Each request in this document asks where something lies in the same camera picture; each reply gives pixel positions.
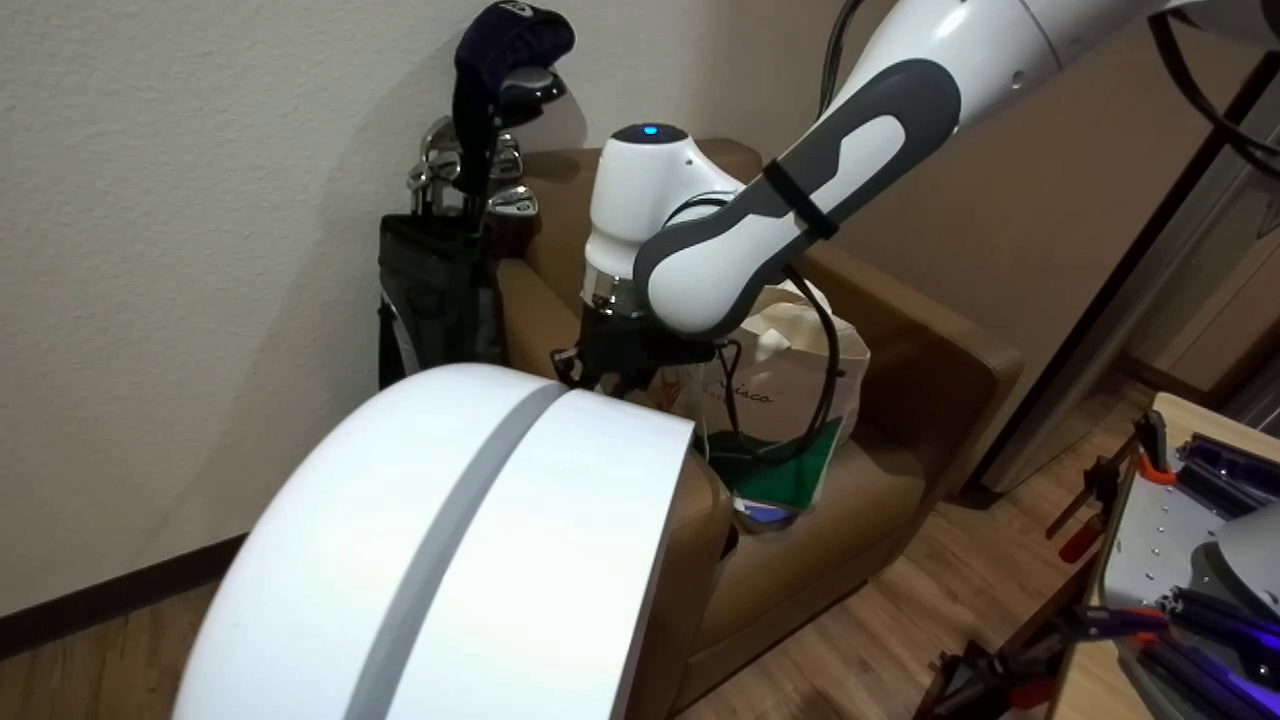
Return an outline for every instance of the cable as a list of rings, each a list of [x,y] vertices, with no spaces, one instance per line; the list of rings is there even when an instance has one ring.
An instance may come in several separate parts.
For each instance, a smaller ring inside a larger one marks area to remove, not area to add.
[[[739,408],[735,408],[735,368],[742,357],[739,342],[726,342],[714,357],[719,371],[725,371],[725,418],[726,418],[726,431],[732,442],[739,442],[742,450],[711,450],[714,461],[749,461],[749,466],[785,466],[797,461],[811,450],[811,442],[823,431],[823,423],[833,422],[833,401],[836,401],[836,385],[838,385],[838,338],[836,338],[836,320],[833,311],[811,298],[809,282],[786,269],[786,282],[800,288],[800,298],[811,305],[815,320],[823,324],[823,342],[829,342],[829,368],[823,368],[823,389],[811,403],[809,427],[793,442],[779,444],[763,444],[763,450],[749,450],[749,438],[739,427]]]
[[[1190,67],[1186,67],[1186,57],[1172,31],[1172,22],[1169,13],[1165,15],[1150,15],[1149,22],[1150,28],[1150,41],[1157,41],[1157,51],[1165,60],[1165,72],[1172,76],[1172,83],[1182,91],[1182,99],[1223,137],[1223,145],[1242,159],[1250,165],[1257,172],[1280,181],[1280,148],[1240,133],[1232,121],[1223,121],[1210,99],[1205,98],[1205,90],[1196,83]]]
[[[818,76],[818,91],[815,91],[815,112],[823,112],[836,98],[836,76],[838,76],[838,60],[842,60],[842,31],[846,22],[857,15],[861,0],[842,0],[833,38],[829,38],[829,57],[823,57],[823,76]]]

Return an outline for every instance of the red object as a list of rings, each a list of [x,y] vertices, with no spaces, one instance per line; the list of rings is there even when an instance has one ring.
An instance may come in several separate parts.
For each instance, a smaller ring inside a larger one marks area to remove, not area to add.
[[[1097,542],[1105,542],[1105,532],[1105,511],[1091,511],[1057,557],[1062,563],[1081,563],[1097,550]]]
[[[1174,483],[1172,468],[1157,468],[1149,453],[1137,453],[1137,475],[1149,483]]]
[[[1057,694],[1058,694],[1058,680],[1057,677],[1039,677],[1039,680],[1013,686],[1002,694],[1002,706],[1009,708],[1039,708],[1039,706],[1050,706]]]

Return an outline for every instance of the wooden floor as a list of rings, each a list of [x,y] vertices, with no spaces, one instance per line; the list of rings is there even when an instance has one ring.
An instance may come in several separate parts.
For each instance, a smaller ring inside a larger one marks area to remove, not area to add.
[[[1069,576],[1042,526],[1107,457],[1139,408],[1137,394],[1091,403],[1097,427],[993,511],[944,505],[912,550],[865,593],[693,706],[685,720],[898,720],[933,662],[981,642],[997,647]],[[213,588],[0,662],[0,720],[161,720]]]

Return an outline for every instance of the plastic bag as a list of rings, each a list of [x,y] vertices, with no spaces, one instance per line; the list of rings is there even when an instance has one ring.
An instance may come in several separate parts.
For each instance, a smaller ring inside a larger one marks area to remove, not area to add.
[[[708,466],[756,528],[786,528],[818,505],[829,466],[857,423],[871,351],[846,320],[833,324],[838,371],[829,385],[815,309],[793,283],[770,283],[726,350],[679,389],[677,412],[699,423]]]

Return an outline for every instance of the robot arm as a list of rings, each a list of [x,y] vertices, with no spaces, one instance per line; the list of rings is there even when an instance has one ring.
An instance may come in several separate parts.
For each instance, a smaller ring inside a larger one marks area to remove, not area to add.
[[[666,130],[638,145],[615,137],[600,159],[582,298],[600,298],[602,275],[606,294],[622,283],[622,305],[666,333],[719,342],[811,241],[833,238],[955,133],[1009,110],[1127,22],[1172,8],[1205,28],[1267,46],[1280,38],[1274,0],[895,0],[829,112],[763,177],[696,220],[664,215],[666,195],[636,208],[643,191],[622,191],[636,188],[622,169],[671,158],[671,169],[638,172],[664,177],[646,188],[687,188],[696,177],[725,188],[725,177],[699,172],[699,153]]]
[[[1165,0],[898,0],[833,110],[761,181],[638,250],[636,294],[679,338],[726,338],[811,241],[1157,8]]]

